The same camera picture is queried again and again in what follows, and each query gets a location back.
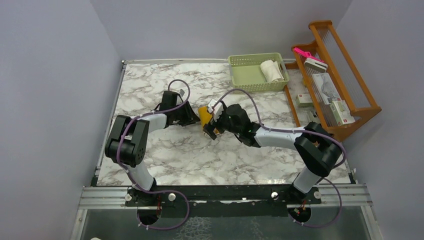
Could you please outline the yellow bear towel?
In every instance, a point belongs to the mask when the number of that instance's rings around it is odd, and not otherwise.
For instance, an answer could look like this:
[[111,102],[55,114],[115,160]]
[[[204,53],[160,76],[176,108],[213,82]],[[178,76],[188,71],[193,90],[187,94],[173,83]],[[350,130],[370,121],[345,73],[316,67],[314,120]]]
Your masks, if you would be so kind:
[[208,107],[207,106],[202,106],[197,111],[198,111],[198,116],[199,116],[199,119],[200,119],[200,126],[201,126],[202,133],[206,137],[212,138],[209,135],[209,133],[204,130],[204,127],[205,127],[205,125],[207,125],[207,124],[210,123],[210,121],[213,118],[213,116],[208,112]]

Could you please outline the white towel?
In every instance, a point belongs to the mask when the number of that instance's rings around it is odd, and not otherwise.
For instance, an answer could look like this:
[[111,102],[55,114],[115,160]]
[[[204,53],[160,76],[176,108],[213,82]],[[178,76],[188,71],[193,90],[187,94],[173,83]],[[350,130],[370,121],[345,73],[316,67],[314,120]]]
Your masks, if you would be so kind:
[[260,64],[260,69],[267,83],[282,82],[285,78],[276,61],[266,60]]

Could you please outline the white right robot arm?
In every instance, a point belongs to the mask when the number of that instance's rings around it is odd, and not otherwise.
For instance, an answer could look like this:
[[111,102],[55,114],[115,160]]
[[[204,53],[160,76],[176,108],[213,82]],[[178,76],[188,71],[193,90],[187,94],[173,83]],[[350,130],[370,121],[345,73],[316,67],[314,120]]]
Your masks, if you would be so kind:
[[288,190],[289,199],[296,204],[306,200],[312,187],[330,174],[343,152],[341,145],[316,122],[305,127],[270,128],[251,121],[239,104],[226,106],[214,99],[208,103],[207,112],[212,117],[203,131],[213,140],[217,133],[229,132],[248,147],[278,147],[298,152],[305,167]]

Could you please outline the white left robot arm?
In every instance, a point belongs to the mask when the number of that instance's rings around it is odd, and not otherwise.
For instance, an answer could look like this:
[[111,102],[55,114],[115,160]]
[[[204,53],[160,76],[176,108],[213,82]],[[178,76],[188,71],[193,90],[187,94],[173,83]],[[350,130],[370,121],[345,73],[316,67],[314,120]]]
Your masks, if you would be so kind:
[[134,117],[120,114],[115,118],[104,154],[125,171],[133,188],[139,191],[138,199],[144,205],[152,205],[157,200],[156,180],[144,163],[149,134],[173,125],[185,127],[200,121],[188,100],[183,100],[181,92],[166,90],[152,111]]

